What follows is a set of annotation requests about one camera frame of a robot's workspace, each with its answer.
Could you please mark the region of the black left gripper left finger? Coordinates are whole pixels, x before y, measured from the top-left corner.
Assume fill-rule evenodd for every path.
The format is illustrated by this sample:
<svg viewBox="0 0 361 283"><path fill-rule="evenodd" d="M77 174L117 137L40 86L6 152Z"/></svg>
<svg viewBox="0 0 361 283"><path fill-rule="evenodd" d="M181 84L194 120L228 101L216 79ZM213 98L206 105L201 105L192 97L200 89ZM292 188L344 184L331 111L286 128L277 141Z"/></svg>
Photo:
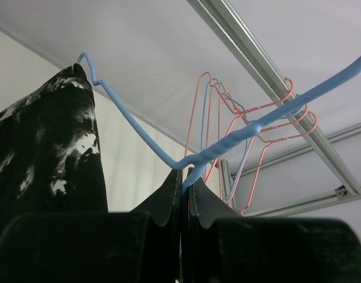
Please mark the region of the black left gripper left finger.
<svg viewBox="0 0 361 283"><path fill-rule="evenodd" d="M182 172L130 212L28 214L0 237L0 282L175 282Z"/></svg>

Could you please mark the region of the black white patterned garment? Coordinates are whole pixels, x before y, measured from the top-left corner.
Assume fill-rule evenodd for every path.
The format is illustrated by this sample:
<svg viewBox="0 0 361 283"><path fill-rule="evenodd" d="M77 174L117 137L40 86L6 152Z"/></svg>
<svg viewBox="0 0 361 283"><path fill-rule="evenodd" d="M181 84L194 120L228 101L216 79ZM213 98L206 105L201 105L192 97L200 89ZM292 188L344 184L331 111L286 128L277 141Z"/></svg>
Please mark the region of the black white patterned garment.
<svg viewBox="0 0 361 283"><path fill-rule="evenodd" d="M74 64L0 112L0 233L25 213L106 210L94 94Z"/></svg>

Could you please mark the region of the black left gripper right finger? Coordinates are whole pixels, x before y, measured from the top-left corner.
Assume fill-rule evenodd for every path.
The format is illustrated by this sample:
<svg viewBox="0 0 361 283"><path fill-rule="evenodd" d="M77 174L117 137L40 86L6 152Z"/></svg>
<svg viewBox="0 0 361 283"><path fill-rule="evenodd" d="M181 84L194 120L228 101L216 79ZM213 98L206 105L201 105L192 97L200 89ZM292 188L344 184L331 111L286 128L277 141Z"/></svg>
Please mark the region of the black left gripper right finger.
<svg viewBox="0 0 361 283"><path fill-rule="evenodd" d="M245 218L189 188L187 282L361 282L361 243L338 219Z"/></svg>

